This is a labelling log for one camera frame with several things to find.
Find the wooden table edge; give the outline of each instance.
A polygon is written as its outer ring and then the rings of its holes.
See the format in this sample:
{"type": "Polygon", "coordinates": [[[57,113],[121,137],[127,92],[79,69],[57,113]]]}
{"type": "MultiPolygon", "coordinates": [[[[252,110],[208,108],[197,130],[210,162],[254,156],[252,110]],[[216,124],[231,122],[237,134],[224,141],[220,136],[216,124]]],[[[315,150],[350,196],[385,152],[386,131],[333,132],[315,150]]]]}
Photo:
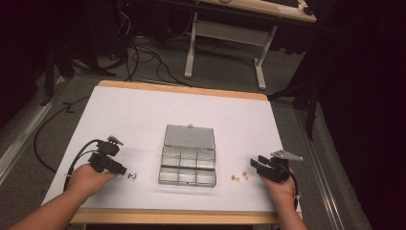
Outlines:
{"type": "Polygon", "coordinates": [[[175,210],[79,209],[71,223],[272,224],[278,214],[175,210]]]}
{"type": "Polygon", "coordinates": [[[207,96],[217,96],[217,97],[227,97],[227,98],[268,101],[266,96],[264,94],[260,94],[260,93],[236,92],[236,91],[217,90],[217,89],[194,88],[194,87],[186,87],[186,86],[161,85],[161,84],[150,84],[150,83],[140,83],[140,82],[124,82],[124,81],[113,81],[113,80],[102,80],[99,82],[98,86],[130,88],[130,89],[144,89],[144,90],[152,90],[152,91],[163,91],[163,92],[173,92],[173,93],[197,94],[197,95],[207,95],[207,96]]]}

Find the hand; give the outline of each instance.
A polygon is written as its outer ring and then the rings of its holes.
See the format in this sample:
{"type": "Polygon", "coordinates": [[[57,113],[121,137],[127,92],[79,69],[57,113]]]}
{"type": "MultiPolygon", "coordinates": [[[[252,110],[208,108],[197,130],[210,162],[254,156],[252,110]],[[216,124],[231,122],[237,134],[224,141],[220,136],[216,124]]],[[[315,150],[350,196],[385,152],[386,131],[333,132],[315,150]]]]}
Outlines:
{"type": "Polygon", "coordinates": [[[104,184],[116,178],[114,173],[96,172],[89,164],[77,168],[69,180],[66,192],[80,196],[83,202],[102,189],[104,184]]]}
{"type": "Polygon", "coordinates": [[[280,203],[289,202],[293,204],[293,199],[295,196],[295,183],[293,179],[289,177],[283,183],[276,183],[263,176],[260,177],[263,183],[268,187],[269,194],[271,195],[272,201],[275,205],[280,203]]]}

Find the gray carpet floor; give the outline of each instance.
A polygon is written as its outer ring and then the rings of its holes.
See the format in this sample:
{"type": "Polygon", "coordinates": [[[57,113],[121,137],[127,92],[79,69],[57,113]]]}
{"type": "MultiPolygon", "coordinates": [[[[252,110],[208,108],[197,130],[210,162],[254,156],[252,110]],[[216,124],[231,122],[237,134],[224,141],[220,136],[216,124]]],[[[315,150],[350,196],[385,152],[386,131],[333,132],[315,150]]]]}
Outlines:
{"type": "MultiPolygon", "coordinates": [[[[259,56],[260,49],[221,42],[216,49],[208,52],[214,47],[210,42],[197,43],[199,49],[195,54],[193,75],[190,80],[186,80],[183,77],[188,52],[186,42],[173,41],[164,46],[153,40],[149,43],[148,38],[136,40],[140,48],[145,47],[156,52],[177,79],[202,88],[271,94],[288,85],[303,58],[302,55],[286,55],[283,51],[269,52],[262,65],[267,88],[261,91],[258,89],[253,67],[253,58],[259,56]]],[[[130,53],[128,68],[132,71],[135,66],[132,59],[134,51],[131,49],[128,51],[130,53]]],[[[144,63],[138,65],[133,79],[171,81],[168,71],[163,66],[157,71],[159,62],[156,59],[148,61],[149,59],[150,56],[147,54],[140,55],[140,61],[144,63]]],[[[112,61],[100,57],[100,66],[109,63],[112,61]]],[[[63,103],[72,103],[89,96],[101,80],[122,81],[127,77],[125,65],[111,72],[116,73],[117,77],[106,78],[92,71],[78,69],[74,78],[68,80],[66,88],[53,102],[44,121],[57,114],[65,106],[63,103]]],[[[0,156],[6,152],[40,108],[42,80],[38,80],[40,90],[32,101],[0,130],[0,156]]],[[[317,108],[314,140],[309,141],[304,135],[301,123],[301,114],[305,113],[294,110],[291,101],[290,98],[282,98],[271,104],[284,149],[304,157],[304,162],[291,163],[300,186],[304,222],[309,229],[371,229],[334,149],[322,109],[317,108]],[[315,158],[316,162],[320,162],[320,169],[314,164],[315,158]],[[326,179],[327,187],[320,183],[320,177],[326,179]],[[330,200],[333,201],[333,206],[328,206],[324,195],[326,189],[332,195],[330,200]],[[329,210],[336,210],[339,216],[332,217],[329,210]]],[[[75,111],[74,113],[60,113],[39,132],[36,140],[38,153],[52,168],[57,169],[86,103],[87,100],[83,100],[72,105],[71,110],[75,111]]],[[[29,137],[21,156],[0,186],[0,230],[7,229],[36,209],[54,178],[54,174],[36,160],[33,145],[34,135],[29,137]]],[[[256,228],[270,229],[270,226],[256,228]]]]}

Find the small screw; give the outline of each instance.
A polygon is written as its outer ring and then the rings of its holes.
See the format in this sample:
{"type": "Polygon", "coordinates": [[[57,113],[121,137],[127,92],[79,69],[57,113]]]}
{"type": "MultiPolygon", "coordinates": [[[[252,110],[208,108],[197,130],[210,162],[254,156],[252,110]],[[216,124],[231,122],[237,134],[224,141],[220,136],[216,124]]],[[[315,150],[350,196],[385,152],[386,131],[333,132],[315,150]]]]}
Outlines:
{"type": "Polygon", "coordinates": [[[128,178],[128,179],[129,179],[129,178],[135,179],[135,178],[137,178],[137,173],[129,173],[127,178],[128,178]]]}
{"type": "Polygon", "coordinates": [[[248,179],[248,178],[249,178],[249,177],[248,177],[248,172],[246,172],[246,171],[242,172],[242,175],[245,177],[245,179],[248,179]]]}

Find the dark wall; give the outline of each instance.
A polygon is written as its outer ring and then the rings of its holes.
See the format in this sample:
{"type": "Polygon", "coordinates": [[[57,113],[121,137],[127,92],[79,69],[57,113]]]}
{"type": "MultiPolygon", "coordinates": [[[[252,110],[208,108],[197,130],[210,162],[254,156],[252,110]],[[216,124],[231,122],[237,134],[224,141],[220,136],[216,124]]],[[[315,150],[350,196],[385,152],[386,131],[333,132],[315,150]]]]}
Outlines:
{"type": "Polygon", "coordinates": [[[47,47],[40,7],[34,1],[0,2],[0,127],[37,90],[35,74],[44,68],[47,47]]]}
{"type": "MultiPolygon", "coordinates": [[[[325,72],[319,102],[372,228],[399,229],[406,204],[406,7],[397,0],[361,1],[358,7],[339,2],[330,25],[362,24],[348,50],[325,72]],[[365,13],[368,6],[372,11],[365,13]]],[[[314,73],[336,40],[324,36],[318,41],[296,79],[314,73]]]]}

